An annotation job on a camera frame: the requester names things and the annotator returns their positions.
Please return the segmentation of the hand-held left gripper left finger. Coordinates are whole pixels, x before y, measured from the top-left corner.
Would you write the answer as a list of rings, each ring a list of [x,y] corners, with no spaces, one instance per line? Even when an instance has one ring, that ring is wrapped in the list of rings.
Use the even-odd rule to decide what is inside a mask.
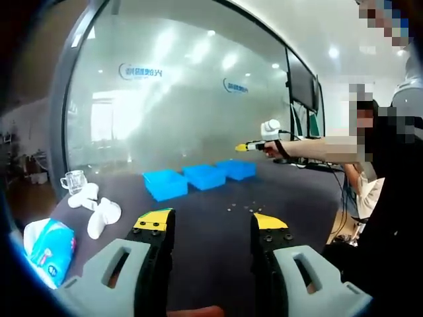
[[[71,316],[166,316],[174,228],[173,208],[140,216],[56,291],[58,299]]]

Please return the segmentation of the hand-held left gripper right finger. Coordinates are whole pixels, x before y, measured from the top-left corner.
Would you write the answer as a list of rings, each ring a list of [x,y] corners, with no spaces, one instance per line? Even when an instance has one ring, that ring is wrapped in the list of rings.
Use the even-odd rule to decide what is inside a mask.
[[[250,250],[257,316],[362,316],[372,301],[278,218],[252,215]]]

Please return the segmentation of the person's right hand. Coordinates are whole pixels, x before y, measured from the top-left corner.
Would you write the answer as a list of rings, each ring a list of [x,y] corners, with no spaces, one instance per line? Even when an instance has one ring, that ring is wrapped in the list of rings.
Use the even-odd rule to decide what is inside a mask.
[[[273,158],[273,159],[280,159],[282,158],[282,155],[280,154],[275,141],[266,142],[264,144],[264,153],[267,157]]]

